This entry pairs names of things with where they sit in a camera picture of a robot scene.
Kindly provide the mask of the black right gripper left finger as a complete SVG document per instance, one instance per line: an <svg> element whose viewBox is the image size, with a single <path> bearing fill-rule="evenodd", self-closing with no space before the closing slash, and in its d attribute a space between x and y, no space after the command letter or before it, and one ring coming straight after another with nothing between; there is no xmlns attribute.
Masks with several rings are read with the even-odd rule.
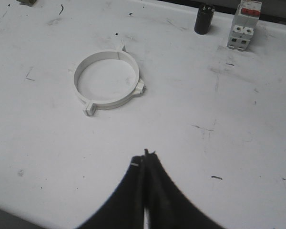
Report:
<svg viewBox="0 0 286 229"><path fill-rule="evenodd" d="M142 229L144 223L144 176L142 156L134 156L123 179L107 201L81 229Z"/></svg>

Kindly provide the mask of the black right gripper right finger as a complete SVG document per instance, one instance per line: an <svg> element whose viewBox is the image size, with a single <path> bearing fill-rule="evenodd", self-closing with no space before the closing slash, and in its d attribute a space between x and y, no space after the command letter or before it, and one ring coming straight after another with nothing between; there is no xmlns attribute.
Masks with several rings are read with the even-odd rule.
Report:
<svg viewBox="0 0 286 229"><path fill-rule="evenodd" d="M144 150L145 207L150 229L221 229L199 210L166 173L155 152Z"/></svg>

